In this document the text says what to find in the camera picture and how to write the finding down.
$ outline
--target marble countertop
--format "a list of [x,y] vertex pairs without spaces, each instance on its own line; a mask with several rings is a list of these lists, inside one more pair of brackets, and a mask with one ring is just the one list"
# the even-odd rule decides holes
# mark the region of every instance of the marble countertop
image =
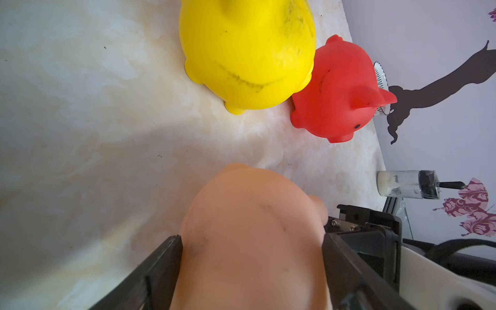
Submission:
[[[317,46],[350,41],[310,0]],[[185,74],[180,0],[0,2],[0,308],[86,309],[165,238],[225,165],[276,171],[330,215],[381,210],[372,122],[330,144],[291,105],[229,114]]]

